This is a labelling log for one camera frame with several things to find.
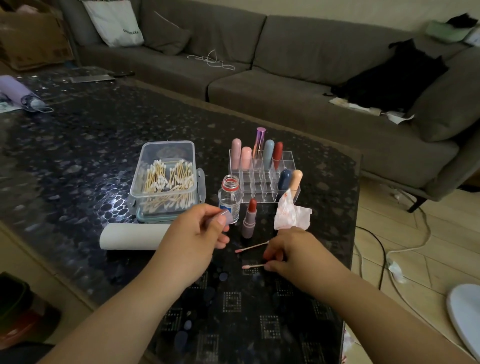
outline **cotton swab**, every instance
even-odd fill
[[[255,266],[249,266],[249,265],[247,265],[247,266],[242,266],[241,268],[242,268],[242,269],[250,269],[250,268],[263,267],[263,266],[264,266],[264,264],[257,264],[257,265],[255,265]]]
[[[241,253],[241,252],[243,252],[244,250],[248,250],[248,249],[256,248],[257,246],[260,246],[260,245],[265,245],[265,244],[268,244],[269,242],[270,242],[270,240],[269,240],[269,241],[267,241],[267,242],[261,243],[261,244],[252,245],[252,246],[249,246],[249,247],[246,247],[246,248],[242,248],[242,249],[237,249],[235,252],[236,252],[236,253]]]

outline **gray sofa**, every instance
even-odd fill
[[[139,15],[139,0],[132,6]],[[190,0],[156,0],[156,6],[192,34],[179,55],[109,48],[78,0],[60,0],[82,65],[135,71],[142,81],[357,148],[364,175],[417,196],[411,210],[441,199],[480,167],[480,49],[373,25],[267,17]],[[330,86],[381,64],[393,55],[388,44],[410,38],[450,68],[416,101],[412,121],[396,125],[328,102]],[[235,70],[187,58],[213,49]]]

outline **white tote bag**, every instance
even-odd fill
[[[83,1],[96,31],[109,47],[129,47],[143,44],[129,0]]]

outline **fingernail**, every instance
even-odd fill
[[[227,218],[223,215],[218,215],[216,217],[216,220],[218,221],[218,223],[222,226],[225,226],[225,223],[227,222]]]

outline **purple metallic lipstick tube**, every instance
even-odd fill
[[[267,130],[261,126],[257,128],[257,137],[255,138],[255,145],[252,149],[252,158],[258,158],[262,154],[266,131]]]

